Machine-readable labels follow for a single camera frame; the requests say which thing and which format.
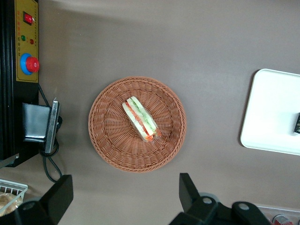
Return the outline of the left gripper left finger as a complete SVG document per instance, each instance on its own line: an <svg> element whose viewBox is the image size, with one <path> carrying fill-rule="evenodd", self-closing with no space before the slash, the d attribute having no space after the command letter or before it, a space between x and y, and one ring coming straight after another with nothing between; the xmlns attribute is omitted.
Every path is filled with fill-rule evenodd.
<svg viewBox="0 0 300 225"><path fill-rule="evenodd" d="M38 200L27 201L14 212L16 225L57 225L73 200L73 179L63 175Z"/></svg>

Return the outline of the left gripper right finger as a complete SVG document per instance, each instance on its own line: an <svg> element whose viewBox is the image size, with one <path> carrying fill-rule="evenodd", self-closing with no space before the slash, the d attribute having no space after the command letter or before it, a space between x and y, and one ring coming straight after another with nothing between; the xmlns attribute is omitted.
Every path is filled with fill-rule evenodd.
<svg viewBox="0 0 300 225"><path fill-rule="evenodd" d="M231 209L213 197L199 194L188 173L179 175L179 199L183 211L172 225L231 225Z"/></svg>

